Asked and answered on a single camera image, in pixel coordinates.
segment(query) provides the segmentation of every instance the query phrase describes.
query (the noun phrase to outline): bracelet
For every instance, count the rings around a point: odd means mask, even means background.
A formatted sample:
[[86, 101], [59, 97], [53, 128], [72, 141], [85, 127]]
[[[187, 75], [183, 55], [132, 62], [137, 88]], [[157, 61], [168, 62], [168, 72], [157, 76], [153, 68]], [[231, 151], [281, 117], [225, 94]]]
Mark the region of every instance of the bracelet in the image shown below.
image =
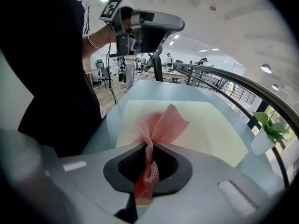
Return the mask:
[[91, 44], [91, 45], [93, 45], [92, 44], [92, 42], [90, 41], [90, 39], [89, 39], [89, 36], [91, 35], [91, 34], [89, 34], [88, 36], [87, 36], [87, 38], [88, 38], [88, 41], [89, 41], [89, 43]]

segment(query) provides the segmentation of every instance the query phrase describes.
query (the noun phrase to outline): person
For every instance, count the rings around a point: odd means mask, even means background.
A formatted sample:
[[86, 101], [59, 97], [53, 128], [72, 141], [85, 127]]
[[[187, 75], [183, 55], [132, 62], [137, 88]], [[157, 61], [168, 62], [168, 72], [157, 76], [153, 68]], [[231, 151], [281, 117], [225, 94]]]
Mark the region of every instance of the person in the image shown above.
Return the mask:
[[122, 85], [125, 85], [127, 80], [126, 80], [126, 71], [127, 71], [127, 67], [126, 67], [126, 63], [125, 63], [125, 58], [123, 56], [120, 56], [117, 58], [117, 63], [118, 63], [118, 81], [122, 82]]
[[[116, 42], [114, 32], [106, 25], [90, 34], [89, 0], [1, 3], [6, 18], [0, 29], [1, 51], [34, 96], [18, 130], [54, 147], [59, 157], [80, 154], [106, 116], [82, 59]], [[129, 19], [122, 25], [130, 31]]]
[[172, 67], [172, 57], [170, 55], [170, 53], [167, 53], [167, 58], [166, 58], [166, 66], [170, 66], [170, 68]]
[[206, 62], [209, 62], [205, 57], [198, 61], [198, 65], [205, 65]]

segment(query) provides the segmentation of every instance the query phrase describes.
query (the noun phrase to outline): glass table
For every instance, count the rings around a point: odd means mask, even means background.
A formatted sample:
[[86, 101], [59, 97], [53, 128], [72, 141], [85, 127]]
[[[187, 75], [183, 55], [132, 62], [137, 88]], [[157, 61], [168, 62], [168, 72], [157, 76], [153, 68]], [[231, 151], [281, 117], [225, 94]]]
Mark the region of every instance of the glass table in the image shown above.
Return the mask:
[[174, 83], [148, 80], [136, 82], [103, 120], [82, 154], [94, 154], [116, 147], [128, 100], [181, 100], [211, 103], [224, 115], [248, 149], [243, 160], [235, 168], [257, 183], [270, 196], [281, 189], [279, 177], [274, 173], [266, 154], [255, 156], [251, 150], [250, 144], [254, 134], [224, 101], [205, 89]]

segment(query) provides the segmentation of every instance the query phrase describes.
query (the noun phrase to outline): wooden floor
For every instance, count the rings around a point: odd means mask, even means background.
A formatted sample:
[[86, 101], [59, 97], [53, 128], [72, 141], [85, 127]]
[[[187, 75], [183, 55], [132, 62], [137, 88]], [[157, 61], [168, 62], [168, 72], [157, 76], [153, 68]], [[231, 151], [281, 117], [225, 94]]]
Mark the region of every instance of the wooden floor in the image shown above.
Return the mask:
[[[139, 80], [139, 79], [148, 79], [150, 77], [150, 75], [149, 75], [148, 77], [145, 78], [146, 75], [147, 75], [147, 72], [145, 72], [145, 74], [135, 75], [136, 80], [134, 80], [134, 83], [137, 82], [137, 80]], [[121, 84], [122, 82], [118, 81], [117, 76], [112, 76], [111, 78], [113, 79], [113, 81], [111, 83], [111, 87], [115, 93], [117, 100], [119, 101], [125, 95], [125, 92], [121, 91], [121, 89], [125, 88], [125, 86]], [[115, 103], [114, 103], [113, 95], [112, 95], [111, 91], [109, 90], [109, 83], [106, 82], [106, 86], [107, 86], [107, 89], [105, 89], [105, 86], [102, 86], [102, 84], [100, 84], [100, 88], [99, 88], [98, 85], [95, 84], [95, 85], [93, 85], [93, 90], [94, 90], [95, 94], [97, 95], [97, 98], [98, 98], [101, 106], [104, 108], [106, 113], [109, 113], [111, 111], [111, 109], [115, 106]]]

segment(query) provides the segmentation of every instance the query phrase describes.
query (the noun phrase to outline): black rubber opening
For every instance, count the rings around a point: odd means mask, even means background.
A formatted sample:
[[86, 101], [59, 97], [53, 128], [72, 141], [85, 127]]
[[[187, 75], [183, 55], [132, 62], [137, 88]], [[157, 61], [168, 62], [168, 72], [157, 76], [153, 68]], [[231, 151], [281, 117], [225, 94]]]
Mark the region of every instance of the black rubber opening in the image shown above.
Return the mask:
[[178, 169], [178, 161], [156, 146], [154, 146], [154, 160], [158, 166], [160, 181], [173, 175]]
[[[146, 147], [142, 143], [104, 165], [104, 176], [111, 186], [119, 192], [130, 194], [126, 208], [115, 214], [129, 223], [137, 220], [134, 184], [145, 168]], [[184, 156], [157, 143], [154, 144], [154, 160], [158, 166], [160, 182], [154, 189], [153, 197], [178, 192], [192, 175], [192, 165]]]
[[146, 145], [117, 164], [118, 171], [134, 184], [145, 169], [145, 149]]
[[[121, 160], [117, 165], [118, 171], [134, 184], [145, 169], [146, 147], [143, 146], [127, 158]], [[178, 169], [178, 161], [156, 146], [154, 146], [154, 160], [158, 166], [160, 181], [168, 178]]]

